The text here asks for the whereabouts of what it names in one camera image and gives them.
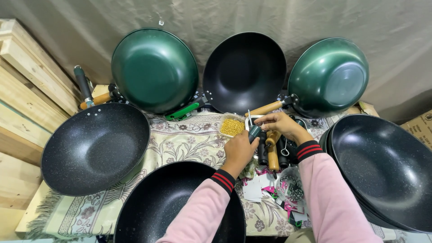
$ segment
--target wok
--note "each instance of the wok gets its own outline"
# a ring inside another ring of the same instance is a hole
[[[274,101],[286,77],[286,60],[269,36],[243,32],[222,41],[207,60],[203,73],[204,97],[167,120],[185,117],[209,102],[221,113],[246,113]]]
[[[92,96],[81,67],[74,70],[85,100]],[[54,131],[42,152],[41,171],[54,191],[68,196],[105,190],[142,159],[150,137],[146,116],[122,103],[92,106]]]
[[[334,116],[359,100],[368,80],[369,65],[359,47],[344,38],[327,38],[297,60],[288,79],[288,97],[252,110],[251,115],[292,104],[305,117]]]
[[[114,242],[156,242],[165,234],[192,192],[215,171],[200,162],[180,161],[151,172],[138,183],[123,204],[114,231]],[[237,193],[233,192],[212,242],[241,243],[245,239],[243,207]]]
[[[155,28],[127,34],[114,50],[111,72],[122,96],[157,114],[188,104],[199,81],[197,63],[185,43]]]
[[[401,127],[356,114],[329,136],[331,153],[367,205],[411,231],[432,231],[432,151]]]

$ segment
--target pink jacket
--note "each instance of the pink jacket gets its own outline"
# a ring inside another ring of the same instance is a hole
[[[303,190],[318,243],[382,243],[360,209],[333,159],[316,141],[297,149]],[[218,170],[192,193],[156,243],[210,243],[234,189],[234,178]]]

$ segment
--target green plastic handle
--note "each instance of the green plastic handle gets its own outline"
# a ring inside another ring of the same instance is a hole
[[[186,106],[185,108],[178,110],[170,115],[166,115],[165,118],[167,121],[170,120],[174,120],[177,119],[179,121],[183,120],[184,118],[187,117],[187,114],[193,110],[195,110],[196,108],[198,108],[200,106],[199,102],[195,102],[189,106]]]

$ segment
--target screwdriver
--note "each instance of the screwdriver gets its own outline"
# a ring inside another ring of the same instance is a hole
[[[249,127],[249,143],[252,143],[256,137],[258,137],[258,135],[261,132],[261,128],[258,127],[257,125],[252,124],[252,118],[250,115],[250,112],[248,110],[249,113],[249,122],[251,124],[251,126]]]

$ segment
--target person's right hand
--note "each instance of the person's right hand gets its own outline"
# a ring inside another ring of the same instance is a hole
[[[297,124],[297,122],[291,119],[291,117],[289,117],[284,112],[270,113],[257,118],[254,122],[255,124],[263,122],[264,125],[261,126],[262,130],[276,130],[284,137],[294,141],[297,146],[300,146],[304,142],[313,140],[313,137],[306,129]]]

